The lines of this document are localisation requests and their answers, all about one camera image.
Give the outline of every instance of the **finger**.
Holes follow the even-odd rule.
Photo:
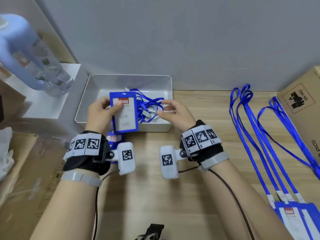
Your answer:
[[[123,107],[122,100],[119,100],[115,105],[113,105],[110,109],[106,110],[110,115],[114,116],[117,112],[119,112]]]
[[[162,104],[168,104],[168,105],[172,105],[174,107],[177,107],[180,105],[180,103],[176,100],[173,99],[166,99],[166,100],[162,100],[161,101]]]
[[[164,111],[176,110],[176,107],[173,105],[168,105],[163,107]]]
[[[163,112],[162,110],[157,110],[157,115],[166,121],[172,123],[174,120],[175,113],[174,112]]]
[[[101,107],[101,108],[105,109],[106,107],[108,107],[110,105],[110,97],[109,96],[105,96],[105,97],[98,98],[95,101],[95,104],[98,107]]]

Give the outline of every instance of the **white plastic tray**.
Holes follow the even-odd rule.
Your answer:
[[[173,98],[170,76],[93,74],[88,79],[74,120],[84,126],[90,104],[97,98],[108,96],[110,92],[122,92],[125,88],[137,88],[151,99]],[[150,123],[139,123],[141,132],[167,132],[170,127],[171,124],[161,118]]]

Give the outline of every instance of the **cardboard box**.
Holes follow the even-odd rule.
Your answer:
[[[311,154],[320,163],[320,66],[298,78],[278,100]]]
[[[26,97],[0,80],[0,123],[13,116],[23,105]]]
[[[66,149],[57,139],[14,132],[14,166],[0,182],[0,239],[29,240],[62,175]]]

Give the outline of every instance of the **wooden table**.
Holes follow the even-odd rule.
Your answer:
[[[195,119],[202,119],[211,125],[222,139],[223,147],[231,161],[266,200],[231,121],[230,92],[174,91],[173,95],[175,100],[189,108]],[[274,92],[254,93],[250,107],[256,115],[262,107],[268,105],[272,96]],[[254,135],[243,109],[241,116],[248,131]],[[298,146],[272,111],[266,111],[261,122],[276,141],[302,157]],[[138,235],[145,233],[150,223],[165,225],[161,239],[226,239],[206,186],[197,170],[182,173],[174,180],[165,180],[161,176],[158,149],[170,144],[178,148],[178,131],[171,128],[168,133],[130,133],[126,135],[126,141],[133,143],[136,170],[123,176],[113,174],[102,184],[98,196],[97,239],[134,240]],[[305,200],[320,207],[320,181],[307,166],[292,158],[277,145],[273,145]],[[258,153],[253,148],[251,151],[269,190],[276,196]],[[187,169],[194,165],[194,162],[183,160],[179,162],[179,169]]]

